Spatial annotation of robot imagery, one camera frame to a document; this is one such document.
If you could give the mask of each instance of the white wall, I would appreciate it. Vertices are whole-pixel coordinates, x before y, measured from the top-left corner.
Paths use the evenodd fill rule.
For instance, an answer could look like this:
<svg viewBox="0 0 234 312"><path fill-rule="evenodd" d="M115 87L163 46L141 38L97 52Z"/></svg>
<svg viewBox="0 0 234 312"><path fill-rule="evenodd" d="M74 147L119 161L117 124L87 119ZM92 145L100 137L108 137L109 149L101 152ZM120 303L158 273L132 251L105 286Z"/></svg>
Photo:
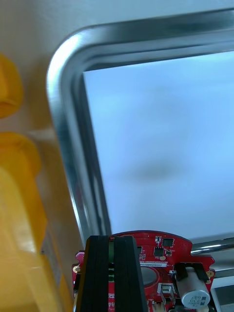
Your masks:
<svg viewBox="0 0 234 312"><path fill-rule="evenodd" d="M53 51L71 32L90 24L233 5L233 0L0 0L0 52L16 63L25 88L22 108L1 120L0 130L23 133L38 145L43 162L39 188L69 285L80 241L44 88Z"/></svg>

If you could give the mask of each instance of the electrolytic capacitor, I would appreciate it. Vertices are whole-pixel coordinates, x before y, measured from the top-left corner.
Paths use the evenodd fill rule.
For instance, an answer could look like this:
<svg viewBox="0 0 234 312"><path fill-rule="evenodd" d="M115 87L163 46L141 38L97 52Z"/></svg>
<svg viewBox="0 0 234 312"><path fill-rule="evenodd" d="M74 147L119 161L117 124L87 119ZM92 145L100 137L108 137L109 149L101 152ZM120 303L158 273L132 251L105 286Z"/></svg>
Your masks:
<svg viewBox="0 0 234 312"><path fill-rule="evenodd" d="M194 268L187 267L188 276L176 281L182 304L189 309L206 307L210 302L210 295L206 284L200 280Z"/></svg>

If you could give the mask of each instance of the white surface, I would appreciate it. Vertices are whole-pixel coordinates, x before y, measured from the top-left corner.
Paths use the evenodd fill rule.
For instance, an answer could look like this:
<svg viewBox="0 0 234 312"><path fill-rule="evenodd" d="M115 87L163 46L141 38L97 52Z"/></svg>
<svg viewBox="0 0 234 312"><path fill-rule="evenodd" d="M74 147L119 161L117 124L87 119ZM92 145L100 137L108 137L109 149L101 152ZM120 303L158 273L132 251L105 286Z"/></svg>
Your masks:
<svg viewBox="0 0 234 312"><path fill-rule="evenodd" d="M233 233L234 53L85 73L114 233Z"/></svg>

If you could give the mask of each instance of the yellow plastic part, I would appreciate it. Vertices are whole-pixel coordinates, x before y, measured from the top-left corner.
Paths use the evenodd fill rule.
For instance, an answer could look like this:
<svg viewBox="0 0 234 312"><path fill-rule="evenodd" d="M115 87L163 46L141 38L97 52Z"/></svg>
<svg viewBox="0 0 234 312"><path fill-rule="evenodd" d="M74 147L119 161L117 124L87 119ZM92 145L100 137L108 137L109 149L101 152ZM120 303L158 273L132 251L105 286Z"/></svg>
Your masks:
<svg viewBox="0 0 234 312"><path fill-rule="evenodd" d="M64 276L56 284L50 255L42 251L48 229L35 182L39 170L30 140L0 134L0 312L72 311Z"/></svg>
<svg viewBox="0 0 234 312"><path fill-rule="evenodd" d="M0 118L13 114L22 101L23 85L17 68L0 54Z"/></svg>

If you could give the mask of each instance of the microchip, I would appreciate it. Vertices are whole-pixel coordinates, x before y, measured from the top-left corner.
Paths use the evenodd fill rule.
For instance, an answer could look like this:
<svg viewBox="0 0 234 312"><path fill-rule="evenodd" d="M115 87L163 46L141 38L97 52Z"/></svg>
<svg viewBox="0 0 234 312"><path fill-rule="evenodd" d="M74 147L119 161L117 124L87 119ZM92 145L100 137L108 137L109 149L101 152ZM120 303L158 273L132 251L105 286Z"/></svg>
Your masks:
<svg viewBox="0 0 234 312"><path fill-rule="evenodd" d="M163 248L156 248L155 247L154 256L155 257L162 257L163 256Z"/></svg>
<svg viewBox="0 0 234 312"><path fill-rule="evenodd" d="M162 242L163 247L172 247L173 238L164 238Z"/></svg>

